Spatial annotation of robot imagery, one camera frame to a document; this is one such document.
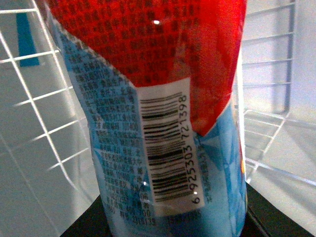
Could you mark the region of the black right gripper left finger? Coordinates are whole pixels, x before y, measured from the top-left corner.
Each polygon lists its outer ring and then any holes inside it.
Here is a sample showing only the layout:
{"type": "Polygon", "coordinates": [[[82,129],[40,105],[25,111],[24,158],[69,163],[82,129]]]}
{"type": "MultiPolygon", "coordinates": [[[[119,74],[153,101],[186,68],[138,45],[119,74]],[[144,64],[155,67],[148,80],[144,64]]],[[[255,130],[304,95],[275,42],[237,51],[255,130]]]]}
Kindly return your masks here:
{"type": "Polygon", "coordinates": [[[101,197],[68,227],[61,237],[110,237],[111,231],[104,212],[101,197]]]}

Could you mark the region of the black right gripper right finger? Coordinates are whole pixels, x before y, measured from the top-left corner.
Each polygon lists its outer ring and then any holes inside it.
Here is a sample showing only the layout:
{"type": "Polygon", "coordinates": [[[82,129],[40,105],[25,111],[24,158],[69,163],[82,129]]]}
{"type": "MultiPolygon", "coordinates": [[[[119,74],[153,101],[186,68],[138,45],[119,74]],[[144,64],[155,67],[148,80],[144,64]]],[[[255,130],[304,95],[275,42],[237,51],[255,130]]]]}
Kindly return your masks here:
{"type": "Polygon", "coordinates": [[[313,235],[273,206],[249,184],[244,237],[312,237],[313,235]]]}

